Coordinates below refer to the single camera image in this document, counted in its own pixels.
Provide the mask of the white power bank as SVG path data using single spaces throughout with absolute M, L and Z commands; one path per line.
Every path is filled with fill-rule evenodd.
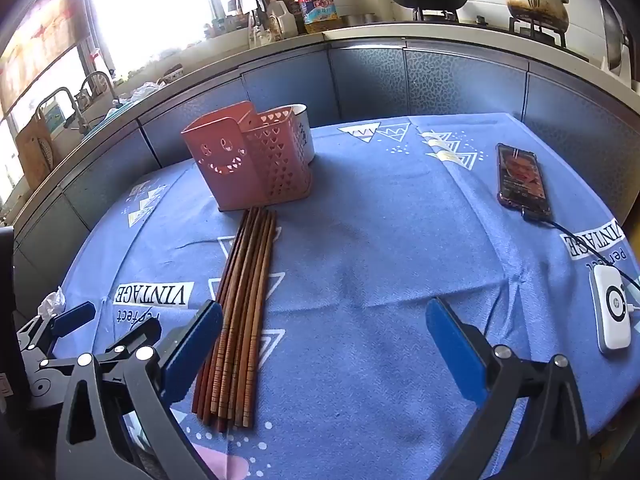
M 602 354 L 627 349 L 631 326 L 623 277 L 614 266 L 596 264 L 589 273 L 598 347 Z

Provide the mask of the white crumpled tissue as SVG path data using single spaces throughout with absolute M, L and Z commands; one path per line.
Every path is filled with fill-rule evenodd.
M 43 298 L 38 306 L 37 313 L 42 318 L 53 318 L 64 312 L 66 298 L 62 288 L 59 287 L 54 292 L 50 292 Z

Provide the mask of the steel kitchen faucet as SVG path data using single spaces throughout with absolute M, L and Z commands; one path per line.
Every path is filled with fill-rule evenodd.
M 60 94 L 64 94 L 68 99 L 69 110 L 66 110 L 62 101 L 58 98 Z M 69 129 L 72 125 L 76 125 L 79 133 L 84 136 L 90 131 L 90 126 L 85 116 L 81 113 L 80 108 L 70 89 L 60 87 L 52 91 L 37 106 L 35 116 L 42 119 L 50 133 L 54 133 L 58 128 Z

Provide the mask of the white ceramic clay pot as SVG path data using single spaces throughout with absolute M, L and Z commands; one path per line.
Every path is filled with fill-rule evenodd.
M 533 20 L 556 32 L 566 32 L 570 26 L 566 8 L 569 3 L 570 0 L 506 0 L 506 6 L 514 18 Z

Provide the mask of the wooden cutting board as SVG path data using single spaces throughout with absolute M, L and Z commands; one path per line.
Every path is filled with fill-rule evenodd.
M 15 143 L 24 177 L 29 188 L 35 191 L 61 161 L 44 119 L 32 116 Z

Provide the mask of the steel pot lid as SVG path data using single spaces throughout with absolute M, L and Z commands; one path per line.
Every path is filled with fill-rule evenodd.
M 605 68 L 616 76 L 623 71 L 628 41 L 620 17 L 608 0 L 599 0 L 605 40 Z

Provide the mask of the white ceramic cup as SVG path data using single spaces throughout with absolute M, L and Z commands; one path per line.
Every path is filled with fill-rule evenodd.
M 304 159 L 307 165 L 310 165 L 314 160 L 314 139 L 311 135 L 311 128 L 308 117 L 308 107 L 305 104 L 286 104 L 285 106 L 277 107 L 278 112 L 282 112 L 286 108 L 290 108 L 296 117 L 298 123 L 298 140 L 302 142 L 302 148 L 304 153 Z

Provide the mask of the smartphone in clear case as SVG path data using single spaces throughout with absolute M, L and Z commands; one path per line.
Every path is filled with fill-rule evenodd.
M 498 143 L 497 162 L 498 202 L 537 218 L 551 219 L 551 206 L 536 155 Z

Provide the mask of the cooking oil bottle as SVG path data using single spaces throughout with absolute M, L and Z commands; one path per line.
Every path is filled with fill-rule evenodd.
M 298 0 L 298 4 L 308 34 L 341 27 L 334 0 Z

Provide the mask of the pink plastic utensil holder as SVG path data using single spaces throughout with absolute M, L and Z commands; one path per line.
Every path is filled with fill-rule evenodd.
M 181 131 L 221 211 L 302 200 L 311 192 L 303 130 L 291 105 L 258 112 L 242 101 Z

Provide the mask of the gas stove top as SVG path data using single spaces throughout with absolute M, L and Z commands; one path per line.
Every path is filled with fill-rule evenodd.
M 508 32 L 570 51 L 593 63 L 600 62 L 604 55 L 604 39 L 597 34 L 575 25 L 568 25 L 568 29 L 562 32 L 554 26 L 541 24 L 539 20 L 514 18 L 502 3 L 472 1 L 454 11 L 410 9 L 404 11 L 402 17 L 405 20 L 411 18 L 413 21 L 477 26 L 494 32 Z

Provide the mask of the blue printed tablecloth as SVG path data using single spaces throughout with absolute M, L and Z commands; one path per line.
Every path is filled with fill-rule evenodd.
M 533 152 L 552 218 L 498 202 L 497 144 Z M 172 410 L 221 479 L 425 479 L 474 412 L 425 325 L 442 297 L 523 359 L 570 360 L 590 432 L 639 385 L 639 347 L 599 351 L 584 236 L 637 275 L 615 214 L 506 114 L 314 130 L 312 190 L 278 207 L 256 422 Z

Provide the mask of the blue kitchen cabinets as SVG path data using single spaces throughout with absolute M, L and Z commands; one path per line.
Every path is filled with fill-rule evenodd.
M 122 194 L 189 155 L 181 131 L 210 110 L 306 105 L 311 125 L 503 112 L 525 122 L 620 219 L 639 196 L 639 97 L 574 54 L 522 38 L 489 44 L 387 32 L 293 40 L 206 66 L 126 107 L 32 193 L 14 226 L 17 310 L 31 316 Z

